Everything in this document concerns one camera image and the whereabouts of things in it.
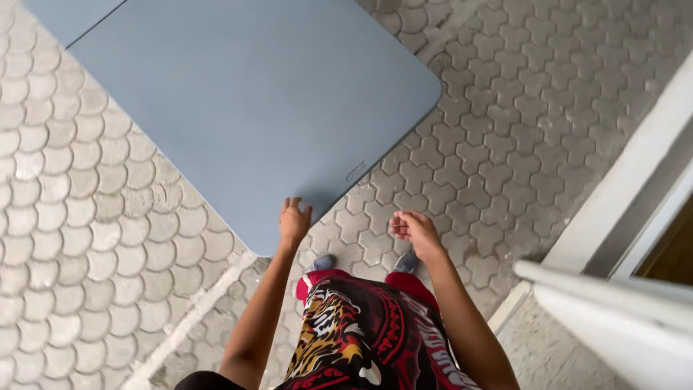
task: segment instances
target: gray sneaker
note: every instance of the gray sneaker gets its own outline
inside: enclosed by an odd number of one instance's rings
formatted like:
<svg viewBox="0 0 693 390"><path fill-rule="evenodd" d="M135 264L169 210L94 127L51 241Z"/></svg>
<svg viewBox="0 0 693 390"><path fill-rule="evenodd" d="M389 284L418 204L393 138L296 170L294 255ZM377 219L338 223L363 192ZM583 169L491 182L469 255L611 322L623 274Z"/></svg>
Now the gray sneaker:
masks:
<svg viewBox="0 0 693 390"><path fill-rule="evenodd" d="M414 253L413 249L408 250L404 255L399 257L397 264L394 265L392 272L414 273L419 266L419 258Z"/></svg>
<svg viewBox="0 0 693 390"><path fill-rule="evenodd" d="M337 264L337 258L334 255L323 255L315 259L310 267L308 267L308 272L332 269L335 268L335 264Z"/></svg>

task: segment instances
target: tiger graphic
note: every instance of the tiger graphic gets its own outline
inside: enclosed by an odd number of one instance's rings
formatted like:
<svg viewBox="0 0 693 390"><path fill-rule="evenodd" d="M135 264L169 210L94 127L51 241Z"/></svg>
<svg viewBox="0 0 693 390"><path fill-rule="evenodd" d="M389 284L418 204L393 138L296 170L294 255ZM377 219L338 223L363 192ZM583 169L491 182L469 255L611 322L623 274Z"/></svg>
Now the tiger graphic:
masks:
<svg viewBox="0 0 693 390"><path fill-rule="evenodd" d="M380 370L363 354L369 347L362 342L364 334L357 322L361 308L342 293L319 285L313 288L306 303L299 344L285 380L346 361L362 367L362 378L379 384Z"/></svg>

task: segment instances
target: hexagonal paver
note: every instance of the hexagonal paver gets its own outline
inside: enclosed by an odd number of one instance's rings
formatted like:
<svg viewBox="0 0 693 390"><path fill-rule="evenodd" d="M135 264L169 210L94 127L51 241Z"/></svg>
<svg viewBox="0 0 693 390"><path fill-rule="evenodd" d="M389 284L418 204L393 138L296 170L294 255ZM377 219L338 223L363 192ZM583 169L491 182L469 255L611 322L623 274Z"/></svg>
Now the hexagonal paver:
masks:
<svg viewBox="0 0 693 390"><path fill-rule="evenodd" d="M310 231L262 388L293 352L304 268L334 253L382 280L408 248L387 233L403 207L434 219L488 318L511 259L552 244L691 49L686 0L461 2L358 0L446 93ZM15 0L0 0L0 91L0 388L116 388L245 247ZM266 266L241 273L153 384L216 368Z"/></svg>

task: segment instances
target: red shorts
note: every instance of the red shorts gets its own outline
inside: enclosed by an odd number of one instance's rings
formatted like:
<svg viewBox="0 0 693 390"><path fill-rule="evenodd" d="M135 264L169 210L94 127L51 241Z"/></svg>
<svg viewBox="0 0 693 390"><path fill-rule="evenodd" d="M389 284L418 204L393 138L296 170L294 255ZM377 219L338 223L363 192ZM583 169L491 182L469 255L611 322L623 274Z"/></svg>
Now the red shorts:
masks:
<svg viewBox="0 0 693 390"><path fill-rule="evenodd" d="M324 271L311 271L304 275L300 280L299 284L296 286L296 298L302 300L304 306L306 305L306 298L308 297L308 292L315 283L318 283L320 279L328 275L340 275L345 278L355 278L346 271L341 269L326 269ZM438 308L438 302L435 297L428 291L426 286L421 283L421 281L411 273L406 272L391 272L387 274L385 278L385 283L393 286L397 289L404 291L405 293L415 296L427 304L429 304L433 309L435 309L438 314L440 314L440 309Z"/></svg>

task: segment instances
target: embossed logo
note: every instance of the embossed logo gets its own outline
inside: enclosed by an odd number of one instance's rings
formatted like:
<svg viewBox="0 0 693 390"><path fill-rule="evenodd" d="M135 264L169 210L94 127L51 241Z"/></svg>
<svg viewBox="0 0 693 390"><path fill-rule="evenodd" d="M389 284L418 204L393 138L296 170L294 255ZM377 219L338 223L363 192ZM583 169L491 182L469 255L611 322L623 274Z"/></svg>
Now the embossed logo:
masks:
<svg viewBox="0 0 693 390"><path fill-rule="evenodd" d="M353 171L349 172L348 175L346 175L346 178L344 178L346 181L352 181L356 176L358 176L361 171L366 169L366 162L362 161L358 167L354 168Z"/></svg>

